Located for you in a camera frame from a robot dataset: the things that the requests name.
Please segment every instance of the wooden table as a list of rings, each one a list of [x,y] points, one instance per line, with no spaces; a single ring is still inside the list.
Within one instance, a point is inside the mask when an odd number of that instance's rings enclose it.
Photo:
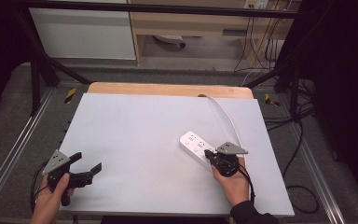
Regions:
[[[89,86],[88,93],[142,94],[142,95],[175,95],[253,99],[252,91],[242,87],[171,85],[171,84],[139,84],[95,82]]]

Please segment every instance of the sleeve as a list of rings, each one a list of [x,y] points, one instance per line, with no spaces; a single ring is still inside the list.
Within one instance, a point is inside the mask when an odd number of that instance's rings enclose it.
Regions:
[[[279,224],[278,219],[270,213],[264,215],[258,213],[251,201],[235,205],[230,214],[238,224]]]

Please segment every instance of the white table surface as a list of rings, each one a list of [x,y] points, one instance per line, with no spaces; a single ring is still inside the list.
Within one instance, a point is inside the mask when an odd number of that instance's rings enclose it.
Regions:
[[[234,121],[260,213],[293,216],[257,100],[216,98]],[[62,211],[90,215],[226,216],[230,206],[212,173],[179,147],[192,131],[214,147],[238,144],[222,110],[204,97],[86,93],[60,151],[81,152],[80,173],[101,162],[92,185]]]

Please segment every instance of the white power strip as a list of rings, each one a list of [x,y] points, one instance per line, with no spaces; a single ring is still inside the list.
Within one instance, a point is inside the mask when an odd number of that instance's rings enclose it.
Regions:
[[[201,137],[196,135],[193,132],[185,133],[179,139],[180,147],[187,152],[191,157],[193,157],[197,162],[199,162],[202,166],[204,166],[209,171],[211,169],[211,163],[205,157],[204,150],[209,149],[213,153],[216,152],[214,147],[205,142]]]

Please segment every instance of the person's right hand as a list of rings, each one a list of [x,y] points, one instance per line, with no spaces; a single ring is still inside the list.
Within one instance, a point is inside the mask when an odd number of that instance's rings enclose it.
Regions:
[[[48,185],[48,176],[45,175],[43,177],[42,184],[40,185],[42,190],[40,190],[37,195],[31,224],[51,224],[56,222],[56,216],[61,204],[61,196],[64,193],[68,196],[72,196],[74,193],[73,189],[66,190],[69,184],[69,178],[69,174],[64,174],[54,192],[51,192],[49,188],[45,188]]]
[[[238,158],[240,165],[245,167],[245,160]],[[220,175],[216,167],[212,166],[213,177],[220,183],[225,191],[226,198],[231,206],[235,206],[238,203],[249,201],[249,183],[240,172],[237,172],[231,177],[225,177]]]

